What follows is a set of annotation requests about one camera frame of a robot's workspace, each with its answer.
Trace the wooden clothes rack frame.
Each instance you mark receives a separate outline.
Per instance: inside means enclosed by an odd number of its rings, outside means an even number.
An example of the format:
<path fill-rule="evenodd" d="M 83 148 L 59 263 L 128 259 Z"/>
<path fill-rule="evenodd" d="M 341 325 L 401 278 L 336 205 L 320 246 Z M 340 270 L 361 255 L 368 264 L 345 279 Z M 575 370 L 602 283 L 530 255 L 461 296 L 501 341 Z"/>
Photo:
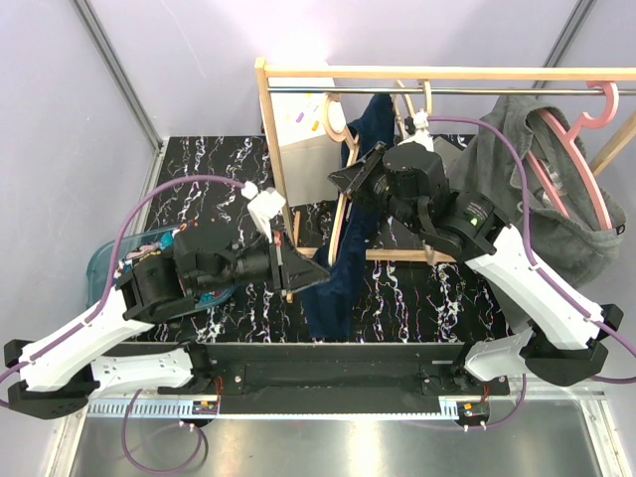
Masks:
<path fill-rule="evenodd" d="M 268 84 L 268 79 L 273 77 L 285 77 L 285 78 L 300 78 L 300 77 L 329 77 L 329 78 L 364 78 L 364 79 L 380 79 L 387 75 L 387 71 L 379 68 L 379 67 L 352 67 L 350 69 L 341 68 L 337 69 L 335 67 L 330 67 L 328 65 L 323 65 L 321 67 L 315 68 L 313 70 L 307 70 L 304 68 L 294 69 L 276 69 L 270 65 L 268 65 L 263 58 L 259 58 L 256 60 L 255 65 L 256 75 L 260 82 L 259 86 L 259 99 L 261 112 L 263 116 L 263 127 L 264 132 L 269 142 L 269 150 L 271 154 L 271 161 L 273 162 L 278 158 L 279 150 L 276 138 L 276 132 L 274 127 L 274 119 L 272 112 L 272 102 L 270 95 L 272 92 L 268 91 L 270 85 Z M 589 80 L 596 81 L 614 81 L 617 83 L 618 80 L 624 80 L 626 78 L 634 78 L 635 72 L 632 69 L 560 69 L 556 74 L 557 78 L 560 80 L 571 80 L 574 78 L 582 78 L 586 82 Z M 513 95 L 513 96 L 531 96 L 538 99 L 537 96 L 533 95 Z M 563 123 L 562 124 L 566 129 L 569 129 L 573 123 Z M 516 162 L 518 172 L 521 176 L 526 174 L 524 165 L 525 163 L 529 163 L 527 160 L 522 160 L 518 155 L 517 150 L 514 146 L 512 146 L 511 142 L 508 138 L 496 127 L 490 125 L 489 123 L 483 121 L 478 125 L 480 128 L 486 128 L 490 130 L 496 137 L 498 137 L 505 146 L 507 146 L 509 152 L 513 156 L 514 161 Z M 635 129 L 630 127 L 625 136 L 622 136 L 618 139 L 618 143 L 616 145 L 610 145 L 607 149 L 603 151 L 603 153 L 594 159 L 592 162 L 588 162 L 588 166 L 594 176 L 596 175 L 611 161 L 613 156 L 621 149 L 622 145 L 629 142 L 631 137 L 634 135 Z M 575 144 L 580 148 L 581 152 L 584 154 L 582 142 L 578 137 L 575 140 Z M 523 224 L 525 226 L 528 224 L 528 220 L 523 217 L 524 214 L 530 212 L 530 193 L 528 186 L 523 184 L 521 186 L 522 193 L 522 218 Z"/>

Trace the beige hanger of navy shorts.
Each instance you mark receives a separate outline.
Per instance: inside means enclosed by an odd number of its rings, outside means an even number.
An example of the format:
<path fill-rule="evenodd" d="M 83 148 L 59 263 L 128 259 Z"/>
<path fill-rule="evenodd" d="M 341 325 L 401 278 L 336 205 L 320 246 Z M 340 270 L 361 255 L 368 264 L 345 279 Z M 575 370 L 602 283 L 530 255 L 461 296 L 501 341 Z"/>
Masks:
<path fill-rule="evenodd" d="M 360 136 L 358 133 L 353 133 L 347 124 L 339 93 L 326 93 L 322 121 L 328 137 L 339 145 L 338 164 L 341 167 L 354 164 L 360 152 Z M 329 266 L 333 266 L 338 260 L 344 231 L 351 215 L 351 207 L 349 199 L 339 193 L 327 242 L 327 264 Z"/>

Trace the metal clothes rail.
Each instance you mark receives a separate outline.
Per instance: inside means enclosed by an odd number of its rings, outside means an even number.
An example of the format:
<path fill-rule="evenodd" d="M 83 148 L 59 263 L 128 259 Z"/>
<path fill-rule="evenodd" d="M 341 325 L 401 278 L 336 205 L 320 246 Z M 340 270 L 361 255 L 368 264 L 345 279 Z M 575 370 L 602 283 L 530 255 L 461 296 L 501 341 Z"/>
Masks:
<path fill-rule="evenodd" d="M 424 94 L 420 87 L 361 87 L 361 86 L 270 86 L 273 93 L 341 93 L 341 94 L 375 94 L 375 93 L 409 93 Z M 601 87 L 591 89 L 574 88 L 469 88 L 469 87 L 434 87 L 433 95 L 533 95 L 533 96 L 595 96 L 604 95 Z"/>

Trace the pink plastic hanger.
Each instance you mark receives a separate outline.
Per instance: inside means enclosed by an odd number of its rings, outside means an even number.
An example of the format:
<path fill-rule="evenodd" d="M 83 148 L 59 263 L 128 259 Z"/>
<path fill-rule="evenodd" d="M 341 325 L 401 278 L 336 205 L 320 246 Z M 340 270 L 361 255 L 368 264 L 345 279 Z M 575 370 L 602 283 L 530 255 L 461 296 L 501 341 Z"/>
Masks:
<path fill-rule="evenodd" d="M 588 166 L 584 154 L 575 144 L 575 140 L 583 128 L 602 128 L 613 119 L 618 108 L 619 93 L 614 81 L 589 80 L 586 85 L 588 88 L 599 86 L 604 92 L 603 96 L 605 97 L 605 105 L 603 111 L 598 116 L 593 117 L 588 112 L 583 112 L 574 124 L 569 129 L 566 129 L 560 120 L 557 119 L 547 108 L 539 109 L 537 114 L 568 154 L 570 162 L 573 164 L 576 172 L 580 176 L 585 191 L 590 197 L 600 228 L 602 230 L 610 230 L 613 228 L 613 225 L 611 223 L 605 200 L 602 197 L 599 186 L 597 185 L 590 167 Z M 566 190 L 556 169 L 548 167 L 547 163 L 540 161 L 532 151 L 528 152 L 527 159 L 536 178 L 539 180 L 539 183 L 544 190 L 544 197 L 555 210 L 559 211 L 568 218 L 569 213 L 565 204 L 561 200 L 561 197 L 566 195 Z"/>

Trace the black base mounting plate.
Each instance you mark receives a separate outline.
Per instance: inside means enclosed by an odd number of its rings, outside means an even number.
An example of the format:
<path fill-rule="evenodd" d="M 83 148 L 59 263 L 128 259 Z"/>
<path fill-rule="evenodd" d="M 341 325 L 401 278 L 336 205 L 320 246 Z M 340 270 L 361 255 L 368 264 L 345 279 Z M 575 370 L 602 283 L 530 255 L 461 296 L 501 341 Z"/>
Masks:
<path fill-rule="evenodd" d="M 195 352 L 200 383 L 146 385 L 135 417 L 455 421 L 462 403 L 505 398 L 507 379 L 458 385 L 459 349 L 354 345 L 210 345 Z"/>

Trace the colourful comic print shorts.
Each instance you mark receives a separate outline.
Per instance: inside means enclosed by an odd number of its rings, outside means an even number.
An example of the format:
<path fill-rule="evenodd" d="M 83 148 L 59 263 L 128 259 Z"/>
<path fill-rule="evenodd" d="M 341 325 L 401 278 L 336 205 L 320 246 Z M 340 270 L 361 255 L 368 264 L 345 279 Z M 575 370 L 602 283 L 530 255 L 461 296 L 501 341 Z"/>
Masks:
<path fill-rule="evenodd" d="M 134 264 L 147 255 L 170 248 L 178 233 L 196 225 L 196 221 L 187 221 L 176 226 L 151 230 L 139 236 L 124 238 L 118 250 L 119 258 L 113 272 L 113 282 L 117 283 L 124 272 L 131 269 Z M 233 288 L 205 292 L 198 298 L 196 308 L 206 309 L 220 306 L 226 303 L 233 293 Z"/>

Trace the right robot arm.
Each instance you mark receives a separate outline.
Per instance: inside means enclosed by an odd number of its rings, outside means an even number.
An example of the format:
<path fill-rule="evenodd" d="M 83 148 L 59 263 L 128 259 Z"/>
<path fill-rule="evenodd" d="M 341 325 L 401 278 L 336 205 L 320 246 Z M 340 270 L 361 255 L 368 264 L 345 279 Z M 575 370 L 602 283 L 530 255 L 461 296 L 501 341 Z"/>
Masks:
<path fill-rule="evenodd" d="M 525 247 L 486 196 L 451 189 L 438 154 L 416 142 L 379 142 L 329 179 L 352 202 L 390 215 L 481 274 L 529 317 L 513 336 L 465 344 L 450 372 L 458 391 L 473 394 L 486 382 L 525 373 L 560 387 L 598 378 L 608 356 L 601 341 L 620 325 L 621 309 L 582 297 Z"/>

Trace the grey shorts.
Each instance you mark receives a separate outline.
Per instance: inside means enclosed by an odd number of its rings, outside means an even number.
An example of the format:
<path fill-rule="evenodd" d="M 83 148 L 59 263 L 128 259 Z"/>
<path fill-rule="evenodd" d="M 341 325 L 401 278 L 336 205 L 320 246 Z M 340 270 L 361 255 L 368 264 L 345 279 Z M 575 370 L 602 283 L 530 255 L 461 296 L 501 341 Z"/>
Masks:
<path fill-rule="evenodd" d="M 531 96 L 512 95 L 499 97 L 482 119 L 508 138 L 522 160 L 535 157 L 546 167 L 549 191 L 530 163 L 525 163 L 526 174 L 521 176 L 507 146 L 486 128 L 480 128 L 448 166 L 447 175 L 451 188 L 487 196 L 516 227 L 523 224 L 521 186 L 526 184 L 533 252 L 578 289 L 617 259 L 627 219 L 611 195 L 603 193 L 611 227 L 600 226 L 574 162 L 541 117 L 544 110 L 566 122 L 558 108 Z"/>

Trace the white box with stickers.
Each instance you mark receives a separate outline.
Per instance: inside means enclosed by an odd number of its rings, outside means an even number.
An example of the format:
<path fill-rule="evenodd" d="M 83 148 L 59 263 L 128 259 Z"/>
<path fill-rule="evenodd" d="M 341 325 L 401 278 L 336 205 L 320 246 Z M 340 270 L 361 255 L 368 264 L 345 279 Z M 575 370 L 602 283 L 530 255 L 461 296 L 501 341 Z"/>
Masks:
<path fill-rule="evenodd" d="M 270 95 L 278 158 L 272 167 L 274 187 L 291 207 L 332 201 L 338 197 L 328 174 L 340 164 L 340 144 L 327 133 L 323 121 L 329 77 L 269 78 L 270 86 L 298 87 L 298 92 Z"/>

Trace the blue transparent plastic bin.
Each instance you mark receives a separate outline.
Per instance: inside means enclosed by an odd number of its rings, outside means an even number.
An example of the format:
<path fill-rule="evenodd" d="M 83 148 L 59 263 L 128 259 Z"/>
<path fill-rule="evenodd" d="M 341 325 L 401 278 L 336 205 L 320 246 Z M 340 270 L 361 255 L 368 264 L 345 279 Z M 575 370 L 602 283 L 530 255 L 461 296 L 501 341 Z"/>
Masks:
<path fill-rule="evenodd" d="M 87 278 L 87 302 L 86 307 L 90 308 L 93 304 L 95 304 L 101 297 L 103 293 L 103 289 L 107 279 L 107 273 L 109 269 L 110 255 L 113 249 L 114 241 L 108 242 L 100 247 L 91 257 L 88 262 L 86 268 L 86 278 Z M 195 308 L 192 311 L 186 312 L 183 315 L 188 316 L 194 313 L 206 311 L 208 309 L 214 308 L 206 308 L 206 309 L 197 309 Z"/>

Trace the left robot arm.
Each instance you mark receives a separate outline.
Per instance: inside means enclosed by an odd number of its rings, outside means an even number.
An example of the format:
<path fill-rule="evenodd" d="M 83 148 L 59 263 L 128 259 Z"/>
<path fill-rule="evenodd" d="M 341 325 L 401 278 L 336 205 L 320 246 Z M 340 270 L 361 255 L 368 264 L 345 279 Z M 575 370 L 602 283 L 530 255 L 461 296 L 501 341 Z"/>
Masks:
<path fill-rule="evenodd" d="M 124 357 L 109 352 L 135 335 L 195 311 L 205 293 L 257 281 L 284 294 L 296 293 L 329 277 L 327 269 L 299 252 L 282 232 L 239 246 L 186 231 L 167 249 L 134 261 L 97 303 L 63 328 L 37 342 L 8 342 L 7 370 L 1 377 L 18 374 L 19 379 L 1 405 L 55 419 L 97 398 L 125 393 L 216 392 L 222 379 L 209 353 L 195 345 Z"/>

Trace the beige hanger of comic shorts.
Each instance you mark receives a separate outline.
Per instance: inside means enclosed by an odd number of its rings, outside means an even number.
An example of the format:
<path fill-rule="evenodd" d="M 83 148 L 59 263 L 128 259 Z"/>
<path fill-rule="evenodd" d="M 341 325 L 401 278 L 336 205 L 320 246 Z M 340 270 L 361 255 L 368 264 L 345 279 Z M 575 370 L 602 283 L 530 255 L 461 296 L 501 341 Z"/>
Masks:
<path fill-rule="evenodd" d="M 411 124 L 418 112 L 423 112 L 426 115 L 432 114 L 432 88 L 428 79 L 419 79 L 418 86 L 413 89 L 413 92 L 408 91 L 408 87 L 401 79 L 394 81 L 394 87 L 397 92 L 392 93 L 391 98 L 397 126 L 397 138 L 404 140 L 414 133 L 415 129 Z M 418 107 L 412 99 L 417 94 L 423 97 Z"/>

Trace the navy blue shorts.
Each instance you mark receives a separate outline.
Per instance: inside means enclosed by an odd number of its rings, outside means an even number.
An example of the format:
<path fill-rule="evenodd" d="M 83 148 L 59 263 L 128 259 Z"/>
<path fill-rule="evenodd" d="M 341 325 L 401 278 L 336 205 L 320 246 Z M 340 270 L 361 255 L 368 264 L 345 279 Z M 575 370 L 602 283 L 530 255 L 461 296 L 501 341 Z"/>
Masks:
<path fill-rule="evenodd" d="M 392 98 L 386 93 L 373 95 L 362 115 L 349 122 L 348 127 L 360 139 L 360 158 L 379 142 L 393 146 L 395 114 Z M 300 293 L 313 339 L 339 342 L 352 335 L 353 310 L 365 283 L 368 241 L 377 234 L 382 214 L 358 204 L 351 204 L 349 211 L 335 263 L 328 264 L 327 244 L 313 255 L 316 263 L 330 271 L 330 280 Z"/>

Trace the grey booklet with label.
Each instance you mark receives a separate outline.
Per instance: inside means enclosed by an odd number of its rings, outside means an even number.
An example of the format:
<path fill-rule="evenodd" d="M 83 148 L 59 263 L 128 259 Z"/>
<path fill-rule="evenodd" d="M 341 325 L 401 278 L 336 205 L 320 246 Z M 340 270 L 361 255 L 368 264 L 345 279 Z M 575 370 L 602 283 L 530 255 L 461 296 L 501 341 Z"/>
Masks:
<path fill-rule="evenodd" d="M 443 163 L 445 171 L 448 171 L 459 160 L 463 154 L 463 148 L 455 145 L 451 141 L 436 137 L 433 139 L 434 152 L 437 153 Z"/>

